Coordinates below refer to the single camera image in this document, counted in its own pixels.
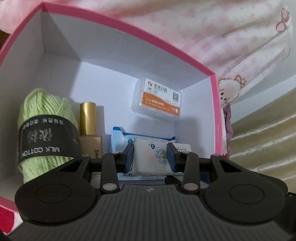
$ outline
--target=pink blanket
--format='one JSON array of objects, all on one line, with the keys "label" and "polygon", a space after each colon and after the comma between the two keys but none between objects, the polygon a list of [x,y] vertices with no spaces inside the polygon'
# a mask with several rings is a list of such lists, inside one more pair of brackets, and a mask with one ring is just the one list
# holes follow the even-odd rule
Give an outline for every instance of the pink blanket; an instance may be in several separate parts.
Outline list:
[{"label": "pink blanket", "polygon": [[[39,2],[0,0],[0,29],[12,33]],[[292,42],[292,20],[282,0],[59,2],[113,15],[182,49],[216,73],[222,107],[281,64]]]}]

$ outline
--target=purple fabric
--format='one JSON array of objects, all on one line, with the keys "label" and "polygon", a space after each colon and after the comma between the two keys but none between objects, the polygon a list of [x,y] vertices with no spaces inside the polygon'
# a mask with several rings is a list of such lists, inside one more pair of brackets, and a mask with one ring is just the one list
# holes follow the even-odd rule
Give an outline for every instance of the purple fabric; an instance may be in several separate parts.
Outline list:
[{"label": "purple fabric", "polygon": [[230,123],[231,119],[231,108],[230,104],[223,108],[224,118],[225,118],[225,128],[226,128],[226,143],[227,143],[227,156],[231,156],[230,141],[233,136],[233,130]]}]

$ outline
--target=yarn skein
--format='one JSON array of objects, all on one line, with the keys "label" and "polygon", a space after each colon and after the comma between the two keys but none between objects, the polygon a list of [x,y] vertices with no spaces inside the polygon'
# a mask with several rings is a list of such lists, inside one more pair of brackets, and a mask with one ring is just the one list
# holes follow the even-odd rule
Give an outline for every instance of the yarn skein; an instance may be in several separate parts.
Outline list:
[{"label": "yarn skein", "polygon": [[[33,90],[20,107],[17,121],[18,129],[28,119],[38,115],[57,115],[71,121],[78,128],[77,120],[66,98],[47,94],[43,89]],[[24,183],[72,160],[66,156],[37,156],[22,161],[19,170],[23,173]]]}]

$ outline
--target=ribbed gray surface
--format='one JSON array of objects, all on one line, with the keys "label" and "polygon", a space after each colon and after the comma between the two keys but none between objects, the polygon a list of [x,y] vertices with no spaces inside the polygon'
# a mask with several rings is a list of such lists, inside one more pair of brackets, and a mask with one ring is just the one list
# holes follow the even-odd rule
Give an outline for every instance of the ribbed gray surface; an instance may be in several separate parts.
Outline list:
[{"label": "ribbed gray surface", "polygon": [[239,226],[209,213],[197,196],[175,186],[126,185],[104,195],[94,210],[72,223],[41,227],[24,223],[13,241],[285,241],[291,236],[275,222]]}]

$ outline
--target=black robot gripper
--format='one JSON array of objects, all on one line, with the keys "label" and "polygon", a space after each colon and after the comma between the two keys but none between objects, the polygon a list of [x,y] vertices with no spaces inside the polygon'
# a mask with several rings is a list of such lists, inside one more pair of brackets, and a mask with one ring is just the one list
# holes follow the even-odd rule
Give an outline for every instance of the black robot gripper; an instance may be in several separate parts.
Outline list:
[{"label": "black robot gripper", "polygon": [[[172,143],[167,144],[166,153],[172,172],[184,175],[182,181],[167,176],[165,185],[200,198],[219,219],[254,225],[277,219],[285,207],[288,189],[279,179],[249,171],[220,155],[206,159],[180,152]],[[132,162],[132,143],[123,152],[107,153],[103,158],[79,156],[21,186],[15,195],[16,206],[26,222],[41,226],[72,222],[91,212],[104,195],[120,193],[117,173],[129,172]],[[101,172],[100,189],[90,184],[92,172]],[[200,172],[210,174],[206,189],[200,187]]]}]

